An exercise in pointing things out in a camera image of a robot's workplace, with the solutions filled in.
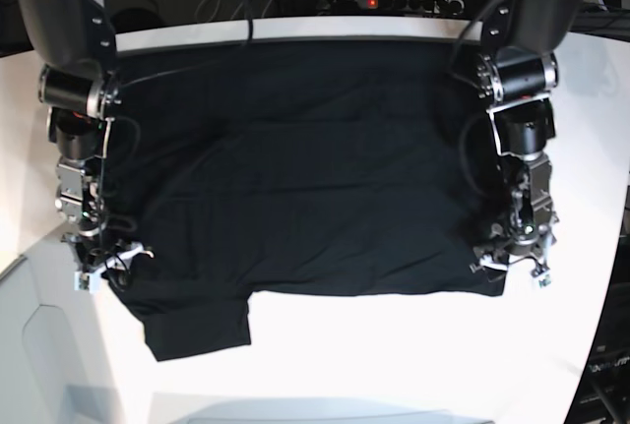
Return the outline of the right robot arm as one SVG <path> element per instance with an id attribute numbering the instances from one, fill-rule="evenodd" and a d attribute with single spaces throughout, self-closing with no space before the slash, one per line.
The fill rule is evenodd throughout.
<path id="1" fill-rule="evenodd" d="M 132 284 L 131 263 L 151 250 L 127 239 L 136 221 L 106 205 L 105 164 L 120 81 L 115 29 L 104 0 L 17 0 L 43 61 L 37 97 L 48 108 L 47 137 L 59 150 L 55 207 L 69 224 L 63 240 L 78 265 L 74 286 L 95 292 L 106 279 Z"/>

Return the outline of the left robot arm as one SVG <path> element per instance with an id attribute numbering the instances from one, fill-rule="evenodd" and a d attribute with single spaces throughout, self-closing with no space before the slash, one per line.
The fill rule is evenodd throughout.
<path id="1" fill-rule="evenodd" d="M 487 0 L 458 36 L 450 59 L 481 26 L 480 50 L 471 77 L 449 74 L 473 87 L 485 107 L 501 186 L 501 203 L 486 240 L 474 246 L 474 271 L 507 273 L 522 261 L 541 287 L 550 283 L 548 254 L 558 221 L 550 194 L 552 165 L 545 152 L 554 138 L 550 101 L 560 70 L 554 55 L 583 0 Z"/>

